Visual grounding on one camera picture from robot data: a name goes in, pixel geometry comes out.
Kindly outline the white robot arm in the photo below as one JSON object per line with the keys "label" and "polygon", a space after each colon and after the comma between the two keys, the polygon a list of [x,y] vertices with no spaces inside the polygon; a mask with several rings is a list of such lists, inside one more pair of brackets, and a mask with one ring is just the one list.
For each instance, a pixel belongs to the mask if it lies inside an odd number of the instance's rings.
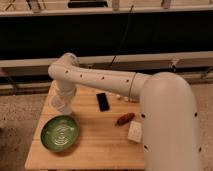
{"label": "white robot arm", "polygon": [[203,171],[196,99],[181,76],[85,69],[72,53],[53,62],[48,74],[64,110],[79,84],[137,100],[146,171]]}

